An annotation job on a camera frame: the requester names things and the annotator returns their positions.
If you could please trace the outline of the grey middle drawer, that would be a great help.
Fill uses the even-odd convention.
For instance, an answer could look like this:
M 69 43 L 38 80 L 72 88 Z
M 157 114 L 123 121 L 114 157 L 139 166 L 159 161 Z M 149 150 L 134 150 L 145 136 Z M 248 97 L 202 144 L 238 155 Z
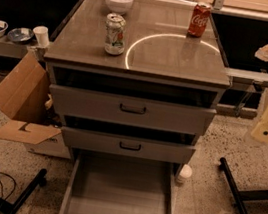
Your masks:
M 194 147 L 116 134 L 103 134 L 91 130 L 63 127 L 66 146 L 108 154 L 121 154 L 177 164 L 187 164 L 195 152 Z

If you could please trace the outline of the white green soda can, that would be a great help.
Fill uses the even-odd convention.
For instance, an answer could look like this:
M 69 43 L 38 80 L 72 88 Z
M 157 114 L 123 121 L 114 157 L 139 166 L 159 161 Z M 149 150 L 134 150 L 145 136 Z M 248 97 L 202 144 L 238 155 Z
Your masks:
M 126 21 L 117 13 L 109 13 L 106 18 L 106 38 L 104 48 L 109 55 L 120 55 L 124 52 L 124 33 Z

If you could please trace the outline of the black stand leg right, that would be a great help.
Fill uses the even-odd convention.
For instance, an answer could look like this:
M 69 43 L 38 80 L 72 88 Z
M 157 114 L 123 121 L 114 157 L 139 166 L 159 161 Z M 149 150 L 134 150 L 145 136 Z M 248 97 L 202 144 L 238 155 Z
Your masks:
M 249 214 L 246 210 L 245 202 L 248 201 L 268 201 L 268 190 L 243 190 L 240 191 L 236 185 L 236 181 L 230 171 L 229 164 L 227 160 L 223 157 L 220 158 L 219 169 L 225 174 L 229 189 L 235 200 L 235 205 L 238 208 L 240 214 Z

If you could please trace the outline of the white paper cup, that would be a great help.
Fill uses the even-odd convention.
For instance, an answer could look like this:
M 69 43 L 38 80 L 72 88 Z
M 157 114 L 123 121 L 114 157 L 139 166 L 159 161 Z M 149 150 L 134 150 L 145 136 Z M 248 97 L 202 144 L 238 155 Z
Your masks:
M 36 40 L 40 48 L 46 48 L 49 43 L 48 28 L 46 26 L 37 26 L 33 28 L 33 33 L 35 34 Z

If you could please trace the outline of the white ceramic bowl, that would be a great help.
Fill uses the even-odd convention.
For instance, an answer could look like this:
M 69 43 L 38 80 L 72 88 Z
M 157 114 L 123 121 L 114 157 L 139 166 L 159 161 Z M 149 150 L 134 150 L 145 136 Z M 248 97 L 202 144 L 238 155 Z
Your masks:
M 125 14 L 132 8 L 134 0 L 105 0 L 109 10 L 119 15 Z

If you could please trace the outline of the grey side shelf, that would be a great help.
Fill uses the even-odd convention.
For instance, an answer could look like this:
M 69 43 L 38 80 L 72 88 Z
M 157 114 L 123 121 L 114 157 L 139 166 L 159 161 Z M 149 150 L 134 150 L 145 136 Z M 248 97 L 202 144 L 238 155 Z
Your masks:
M 257 82 L 268 87 L 268 73 L 230 68 L 226 68 L 226 72 L 235 83 L 251 85 L 252 82 Z
M 48 51 L 48 49 L 40 48 L 38 43 L 34 40 L 28 44 L 21 45 L 19 43 L 9 41 L 6 36 L 0 37 L 0 57 L 21 59 L 26 54 L 31 53 L 35 59 L 42 61 L 46 51 Z

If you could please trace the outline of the grey drawer cabinet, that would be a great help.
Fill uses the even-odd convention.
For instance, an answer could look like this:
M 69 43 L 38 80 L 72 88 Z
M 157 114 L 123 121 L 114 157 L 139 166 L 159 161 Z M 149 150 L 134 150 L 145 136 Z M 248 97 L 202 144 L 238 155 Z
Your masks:
M 231 82 L 213 29 L 199 38 L 187 35 L 190 6 L 134 1 L 118 56 L 104 49 L 107 12 L 103 0 L 84 0 L 45 54 L 50 85 L 216 109 Z M 202 136 L 57 114 L 62 128 L 193 147 Z

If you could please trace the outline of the brown cardboard box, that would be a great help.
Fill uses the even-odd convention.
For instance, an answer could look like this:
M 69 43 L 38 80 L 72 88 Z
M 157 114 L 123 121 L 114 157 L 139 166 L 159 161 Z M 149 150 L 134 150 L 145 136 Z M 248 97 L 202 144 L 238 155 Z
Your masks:
M 61 129 L 47 122 L 50 82 L 35 58 L 26 54 L 0 82 L 0 111 L 9 118 L 0 127 L 0 140 L 22 143 L 31 153 L 70 158 Z

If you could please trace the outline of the grey open bottom drawer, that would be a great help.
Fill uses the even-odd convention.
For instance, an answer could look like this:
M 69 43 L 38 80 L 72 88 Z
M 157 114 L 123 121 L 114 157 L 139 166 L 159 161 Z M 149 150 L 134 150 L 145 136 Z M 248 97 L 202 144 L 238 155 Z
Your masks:
M 172 214 L 170 163 L 80 151 L 58 214 Z

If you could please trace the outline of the blue patterned bowl right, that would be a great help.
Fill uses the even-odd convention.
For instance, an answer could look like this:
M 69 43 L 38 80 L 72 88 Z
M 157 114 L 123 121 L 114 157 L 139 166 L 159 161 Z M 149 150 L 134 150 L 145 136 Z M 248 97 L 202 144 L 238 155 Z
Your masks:
M 13 30 L 10 30 L 7 34 L 7 38 L 9 41 L 12 41 L 14 43 L 29 43 L 31 39 L 34 37 L 34 33 L 31 29 L 28 28 L 14 28 Z

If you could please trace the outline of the red coke can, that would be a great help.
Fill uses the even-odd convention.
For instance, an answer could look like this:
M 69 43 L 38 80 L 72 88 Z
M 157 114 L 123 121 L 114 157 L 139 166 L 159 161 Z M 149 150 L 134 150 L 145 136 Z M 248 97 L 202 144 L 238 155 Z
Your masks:
M 188 28 L 188 34 L 194 37 L 200 37 L 205 32 L 209 16 L 211 14 L 211 6 L 203 2 L 199 2 L 193 9 L 192 18 Z

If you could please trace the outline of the grey top drawer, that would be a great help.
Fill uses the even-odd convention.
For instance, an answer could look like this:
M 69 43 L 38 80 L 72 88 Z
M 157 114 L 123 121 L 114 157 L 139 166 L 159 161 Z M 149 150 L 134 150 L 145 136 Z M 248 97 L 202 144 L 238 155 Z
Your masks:
M 216 110 L 182 104 L 50 86 L 54 108 L 66 116 L 79 116 L 136 127 L 203 135 Z

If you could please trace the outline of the grey side shelf left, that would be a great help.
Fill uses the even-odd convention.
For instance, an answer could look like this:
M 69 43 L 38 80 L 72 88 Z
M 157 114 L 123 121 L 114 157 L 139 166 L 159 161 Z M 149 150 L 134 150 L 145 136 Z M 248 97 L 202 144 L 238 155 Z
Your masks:
M 48 49 L 40 48 L 38 43 L 34 40 L 28 44 L 21 45 L 19 43 L 9 41 L 6 36 L 0 37 L 0 57 L 21 59 L 26 54 L 31 53 L 35 59 L 42 61 L 46 51 L 48 51 Z

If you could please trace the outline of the grey side shelf right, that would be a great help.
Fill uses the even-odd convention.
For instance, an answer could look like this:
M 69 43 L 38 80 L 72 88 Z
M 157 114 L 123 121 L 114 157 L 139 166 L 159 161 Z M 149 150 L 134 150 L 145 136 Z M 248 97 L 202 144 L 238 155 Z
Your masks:
M 257 82 L 268 87 L 268 73 L 230 68 L 226 68 L 226 72 L 235 83 L 251 85 L 252 82 Z

